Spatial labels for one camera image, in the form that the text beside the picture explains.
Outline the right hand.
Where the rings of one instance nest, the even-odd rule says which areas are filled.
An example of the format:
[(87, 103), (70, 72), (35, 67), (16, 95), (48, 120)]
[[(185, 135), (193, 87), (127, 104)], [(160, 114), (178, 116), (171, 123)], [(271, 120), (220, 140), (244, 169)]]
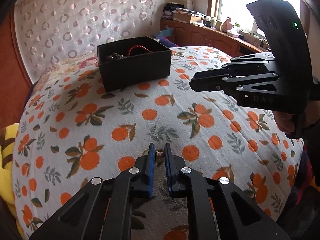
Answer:
[(304, 140), (319, 138), (319, 101), (309, 101), (302, 115), (295, 116), (273, 111), (278, 128), (294, 139)]

